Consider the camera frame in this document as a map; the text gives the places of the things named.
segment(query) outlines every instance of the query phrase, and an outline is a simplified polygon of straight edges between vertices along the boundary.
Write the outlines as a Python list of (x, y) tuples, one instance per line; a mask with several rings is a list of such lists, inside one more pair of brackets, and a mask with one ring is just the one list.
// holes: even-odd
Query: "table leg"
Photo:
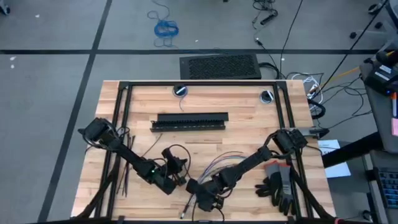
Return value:
[(325, 168), (331, 167), (342, 162), (354, 159), (355, 157), (363, 156), (372, 150), (382, 150), (383, 144), (379, 132), (375, 132), (366, 137), (361, 138), (351, 144), (348, 144), (341, 149), (329, 152), (322, 156), (323, 165)]

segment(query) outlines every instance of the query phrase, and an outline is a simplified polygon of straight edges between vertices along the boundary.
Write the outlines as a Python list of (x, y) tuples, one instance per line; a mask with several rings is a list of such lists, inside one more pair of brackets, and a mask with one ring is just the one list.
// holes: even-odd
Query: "gray glove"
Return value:
[(279, 166), (280, 178), (282, 180), (282, 190), (280, 191), (279, 212), (287, 215), (290, 207), (292, 207), (292, 215), (295, 215), (295, 207), (293, 204), (292, 186), (290, 182), (290, 166), (281, 164)]
[(264, 184), (255, 185), (256, 194), (259, 197), (267, 197), (271, 195), (271, 202), (273, 206), (279, 205), (280, 190), (282, 188), (282, 182), (280, 180), (279, 164), (275, 161), (269, 165), (266, 165), (266, 174), (262, 182)]

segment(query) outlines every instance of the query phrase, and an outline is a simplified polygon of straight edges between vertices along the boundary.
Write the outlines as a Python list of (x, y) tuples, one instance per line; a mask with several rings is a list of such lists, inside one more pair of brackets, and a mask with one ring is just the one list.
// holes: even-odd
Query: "butcher block tabletop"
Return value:
[[(295, 125), (298, 128), (312, 127), (310, 110), (306, 99), (303, 83), (300, 80), (288, 80), (290, 105), (292, 107)], [(113, 111), (118, 94), (119, 81), (104, 81), (99, 96), (95, 117), (112, 121)], [(275, 101), (270, 104), (260, 102), (259, 95), (264, 90), (272, 91), (271, 86), (188, 86), (188, 94), (177, 98), (172, 94), (170, 86), (133, 86), (127, 127), (130, 135), (135, 136), (132, 150), (139, 156), (143, 155), (155, 142), (153, 148), (145, 155), (146, 158), (162, 157), (161, 152), (172, 144), (185, 146), (192, 157), (189, 174), (197, 179), (210, 162), (228, 151), (240, 151), (242, 156), (250, 156), (264, 144), (266, 137), (279, 129), (279, 119)], [(282, 91), (279, 91), (284, 121), (289, 125)], [(123, 105), (126, 94), (123, 94), (119, 112), (118, 127), (123, 116)], [(228, 112), (229, 121), (225, 122), (225, 130), (215, 131), (179, 131), (152, 133), (151, 121), (157, 120), (161, 113), (212, 113)], [(307, 138), (308, 145), (318, 147), (317, 140)], [(278, 151), (271, 141), (269, 148)], [(187, 158), (187, 153), (173, 147), (172, 153), (179, 158)], [(91, 148), (87, 150), (80, 182), (76, 192), (72, 216), (78, 215), (89, 204), (100, 186), (106, 151)], [(308, 188), (331, 215), (335, 209), (330, 195), (328, 182), (319, 151), (305, 147), (302, 160), (307, 177)], [(228, 164), (239, 163), (241, 159), (230, 159), (220, 162), (215, 168)], [(271, 204), (271, 198), (260, 198), (255, 194), (256, 184), (261, 184), (266, 178), (263, 162), (243, 175), (238, 181), (230, 197), (224, 201), (222, 209), (226, 221), (267, 221), (286, 220)], [(118, 186), (125, 160), (122, 159), (119, 170)], [(129, 173), (127, 196), (119, 190), (115, 198), (113, 220), (125, 216), (126, 220), (181, 220), (180, 215), (190, 194), (186, 185), (177, 186), (172, 194), (166, 195), (155, 185), (149, 185), (137, 176), (132, 169)], [(297, 186), (300, 208), (303, 216), (307, 216), (301, 190)], [(109, 194), (104, 196), (102, 215), (105, 216)], [(184, 220), (192, 219), (191, 206)], [(196, 207), (195, 220), (221, 220), (219, 211), (204, 212)]]

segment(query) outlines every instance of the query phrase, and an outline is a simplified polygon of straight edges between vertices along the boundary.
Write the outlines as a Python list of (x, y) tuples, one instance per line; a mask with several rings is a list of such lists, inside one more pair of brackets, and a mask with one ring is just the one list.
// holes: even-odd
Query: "black glove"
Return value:
[(279, 212), (287, 215), (292, 207), (292, 215), (295, 215), (295, 207), (293, 204), (292, 185), (290, 182), (290, 166), (281, 164), (279, 166), (280, 178), (282, 180), (282, 190), (280, 191)]
[(272, 205), (278, 206), (280, 200), (279, 191), (282, 188), (279, 164), (275, 161), (269, 165), (266, 165), (266, 174), (267, 178), (262, 181), (264, 184), (255, 185), (255, 187), (258, 188), (256, 190), (256, 194), (259, 197), (267, 197), (271, 195)]

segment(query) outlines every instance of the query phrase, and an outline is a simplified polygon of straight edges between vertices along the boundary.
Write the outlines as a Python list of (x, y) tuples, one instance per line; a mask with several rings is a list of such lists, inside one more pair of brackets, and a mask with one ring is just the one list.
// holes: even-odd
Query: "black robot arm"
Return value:
[[(271, 153), (267, 147), (271, 139), (276, 143), (283, 155), (273, 155)], [(200, 209), (206, 212), (210, 212), (214, 208), (222, 209), (224, 197), (221, 195), (232, 190), (243, 174), (269, 159), (286, 159), (287, 156), (291, 155), (295, 150), (301, 149), (306, 144), (307, 141), (300, 131), (278, 130), (270, 134), (264, 145), (254, 154), (238, 165), (225, 168), (218, 174), (211, 176), (210, 181), (199, 184), (196, 180), (190, 179), (187, 184), (187, 191), (196, 195)]]
[(161, 166), (155, 160), (140, 157), (131, 151), (123, 144), (123, 140), (119, 137), (115, 128), (106, 119), (95, 118), (85, 129), (78, 131), (88, 144), (115, 152), (132, 165), (138, 176), (149, 184), (155, 184), (166, 194), (171, 194), (177, 185), (186, 182), (183, 177), (178, 177), (176, 181), (169, 177), (170, 175), (178, 175), (182, 171), (184, 163), (187, 162), (186, 159), (174, 157), (169, 148), (162, 152), (166, 164)]

